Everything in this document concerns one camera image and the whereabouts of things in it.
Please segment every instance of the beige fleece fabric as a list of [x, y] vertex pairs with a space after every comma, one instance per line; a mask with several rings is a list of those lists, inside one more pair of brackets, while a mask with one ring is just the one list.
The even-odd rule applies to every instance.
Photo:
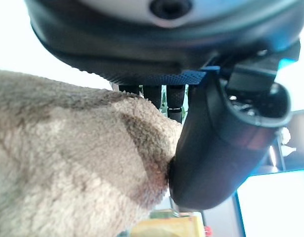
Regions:
[[0, 71], [0, 237], [115, 237], [161, 201], [180, 132], [136, 95]]

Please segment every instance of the yellow box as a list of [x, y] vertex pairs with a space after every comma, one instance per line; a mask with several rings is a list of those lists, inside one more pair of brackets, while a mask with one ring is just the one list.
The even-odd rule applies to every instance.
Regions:
[[204, 226], [198, 216], [150, 219], [140, 222], [130, 237], [205, 237]]

